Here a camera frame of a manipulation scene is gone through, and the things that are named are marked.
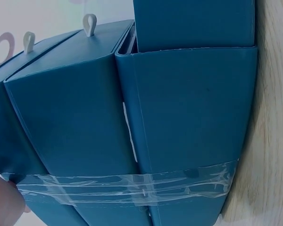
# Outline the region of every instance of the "transparent adhesive tape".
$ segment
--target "transparent adhesive tape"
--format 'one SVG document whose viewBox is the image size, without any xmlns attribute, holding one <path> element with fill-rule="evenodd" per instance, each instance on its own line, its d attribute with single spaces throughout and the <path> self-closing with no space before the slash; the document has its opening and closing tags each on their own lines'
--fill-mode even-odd
<svg viewBox="0 0 283 226">
<path fill-rule="evenodd" d="M 237 161 L 232 161 L 156 174 L 76 177 L 25 175 L 17 186 L 28 202 L 84 207 L 111 204 L 122 207 L 157 206 L 184 200 L 188 202 L 193 197 L 218 198 L 227 195 L 236 165 Z"/>
</svg>

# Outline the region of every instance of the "blue storage container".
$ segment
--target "blue storage container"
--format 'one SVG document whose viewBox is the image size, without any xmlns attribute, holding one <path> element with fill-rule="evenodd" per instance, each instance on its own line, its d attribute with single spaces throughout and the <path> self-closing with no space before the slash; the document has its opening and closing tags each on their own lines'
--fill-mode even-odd
<svg viewBox="0 0 283 226">
<path fill-rule="evenodd" d="M 115 62 L 115 50 L 132 24 L 102 24 L 89 38 L 81 31 L 5 81 L 26 135 L 51 175 L 139 172 Z M 101 187 L 64 190 L 65 195 L 104 192 Z M 81 196 L 75 206 L 89 225 L 150 225 L 145 207 L 81 203 L 90 200 Z"/>
<path fill-rule="evenodd" d="M 251 47 L 255 0 L 134 0 L 139 52 Z"/>
<path fill-rule="evenodd" d="M 136 53 L 134 37 L 133 27 L 116 59 L 142 173 L 195 169 L 193 180 L 200 177 L 198 167 L 233 162 L 226 169 L 233 176 L 250 115 L 257 48 Z M 191 187 L 210 189 L 211 185 Z M 150 206 L 153 224 L 211 226 L 225 198 L 158 203 Z"/>
<path fill-rule="evenodd" d="M 18 183 L 24 179 L 23 175 L 48 174 L 48 171 L 27 138 L 7 95 L 3 81 L 21 71 L 77 32 L 69 32 L 45 39 L 37 43 L 29 54 L 26 55 L 21 52 L 0 66 L 0 173 L 6 176 L 6 179 L 8 179 L 8 176 L 5 173 L 20 174 L 9 178 Z M 43 202 L 46 202 L 48 198 L 44 197 Z M 29 202 L 28 205 L 48 226 L 58 224 L 87 226 L 74 207 L 58 206 L 54 204 L 55 200 L 50 199 L 50 201 L 53 204 Z"/>
</svg>

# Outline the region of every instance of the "white plastic loop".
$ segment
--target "white plastic loop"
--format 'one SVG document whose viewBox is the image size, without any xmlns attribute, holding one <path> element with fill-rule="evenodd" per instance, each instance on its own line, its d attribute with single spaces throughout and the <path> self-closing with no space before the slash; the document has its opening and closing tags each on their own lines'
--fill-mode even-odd
<svg viewBox="0 0 283 226">
<path fill-rule="evenodd" d="M 33 51 L 34 41 L 35 41 L 35 34 L 32 32 L 26 32 L 23 38 L 23 45 L 24 45 L 24 53 L 28 54 Z"/>
<path fill-rule="evenodd" d="M 97 23 L 97 18 L 94 14 L 86 14 L 83 18 L 83 27 L 86 32 L 87 37 L 91 37 L 94 35 L 94 30 Z"/>
</svg>

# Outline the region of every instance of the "light wood grain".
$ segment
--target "light wood grain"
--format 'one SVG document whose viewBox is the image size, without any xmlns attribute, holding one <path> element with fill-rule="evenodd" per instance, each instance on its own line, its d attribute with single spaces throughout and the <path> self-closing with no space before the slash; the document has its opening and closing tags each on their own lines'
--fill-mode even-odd
<svg viewBox="0 0 283 226">
<path fill-rule="evenodd" d="M 216 226 L 283 226 L 283 0 L 258 0 L 258 78 L 240 165 Z"/>
</svg>

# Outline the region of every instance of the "hand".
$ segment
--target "hand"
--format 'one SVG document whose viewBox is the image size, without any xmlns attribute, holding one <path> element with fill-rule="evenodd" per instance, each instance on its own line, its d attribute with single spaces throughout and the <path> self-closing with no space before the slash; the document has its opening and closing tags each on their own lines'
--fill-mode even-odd
<svg viewBox="0 0 283 226">
<path fill-rule="evenodd" d="M 24 212 L 30 212 L 17 186 L 0 178 L 0 226 L 13 226 Z"/>
</svg>

